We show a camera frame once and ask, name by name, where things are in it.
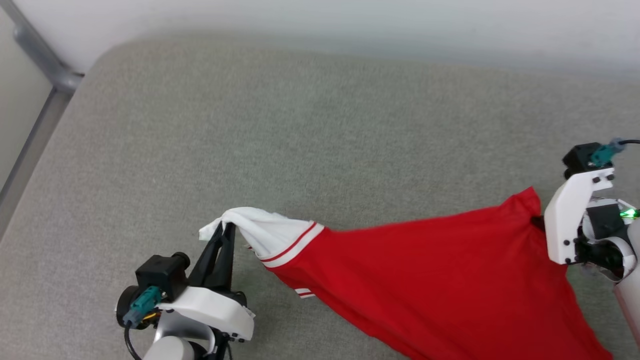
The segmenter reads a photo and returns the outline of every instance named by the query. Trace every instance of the white wall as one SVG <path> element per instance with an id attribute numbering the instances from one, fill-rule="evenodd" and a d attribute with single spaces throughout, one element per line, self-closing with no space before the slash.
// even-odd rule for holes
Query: white wall
<path id="1" fill-rule="evenodd" d="M 42 110 L 50 82 L 13 41 L 13 22 L 0 9 L 0 188 Z"/>
<path id="2" fill-rule="evenodd" d="M 133 38 L 222 29 L 310 49 L 640 79 L 638 0 L 14 1 L 81 72 Z"/>

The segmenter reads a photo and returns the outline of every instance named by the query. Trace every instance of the gray fabric surface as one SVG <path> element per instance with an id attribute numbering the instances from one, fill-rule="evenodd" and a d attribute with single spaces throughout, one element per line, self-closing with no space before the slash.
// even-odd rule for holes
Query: gray fabric surface
<path id="1" fill-rule="evenodd" d="M 0 357 L 127 359 L 113 308 L 134 270 L 195 259 L 198 229 L 228 208 L 347 229 L 532 185 L 546 202 L 572 145 L 640 135 L 639 99 L 632 85 L 205 39 L 119 47 L 72 99 L 0 242 Z M 632 202 L 639 151 L 618 158 L 616 195 Z M 611 285 L 570 278 L 603 345 L 638 358 Z M 242 247 L 233 285 L 257 314 L 236 359 L 402 358 Z M 140 352 L 152 335 L 133 334 Z"/>

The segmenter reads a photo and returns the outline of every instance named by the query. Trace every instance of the red fabric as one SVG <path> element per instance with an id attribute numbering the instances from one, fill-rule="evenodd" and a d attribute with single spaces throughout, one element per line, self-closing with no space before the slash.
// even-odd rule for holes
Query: red fabric
<path id="1" fill-rule="evenodd" d="M 611 359 L 547 257 L 539 214 L 530 188 L 450 217 L 326 228 L 269 270 L 412 359 Z"/>

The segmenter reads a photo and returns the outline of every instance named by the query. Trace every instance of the white fabric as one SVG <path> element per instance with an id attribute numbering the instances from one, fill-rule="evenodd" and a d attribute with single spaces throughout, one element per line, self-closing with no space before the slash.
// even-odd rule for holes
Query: white fabric
<path id="1" fill-rule="evenodd" d="M 282 266 L 291 260 L 293 260 L 298 254 L 324 230 L 324 226 L 312 222 L 310 227 L 305 230 L 301 236 L 294 240 L 291 246 L 284 249 L 284 252 L 278 252 L 270 256 L 260 256 L 258 258 L 262 261 L 262 264 L 268 268 L 274 268 Z"/>
<path id="2" fill-rule="evenodd" d="M 281 253 L 314 224 L 257 208 L 233 208 L 200 229 L 200 240 L 209 241 L 220 222 L 223 228 L 228 223 L 235 224 L 261 259 Z"/>

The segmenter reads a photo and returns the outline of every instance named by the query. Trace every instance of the black cable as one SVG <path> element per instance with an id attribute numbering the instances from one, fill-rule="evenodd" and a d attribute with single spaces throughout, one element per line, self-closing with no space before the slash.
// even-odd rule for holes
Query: black cable
<path id="1" fill-rule="evenodd" d="M 124 328 L 124 343 L 127 345 L 127 350 L 133 356 L 134 360 L 142 360 L 142 358 L 138 355 L 136 350 L 131 345 L 131 338 L 129 337 L 129 331 L 131 330 L 131 323 L 128 322 L 127 326 Z"/>

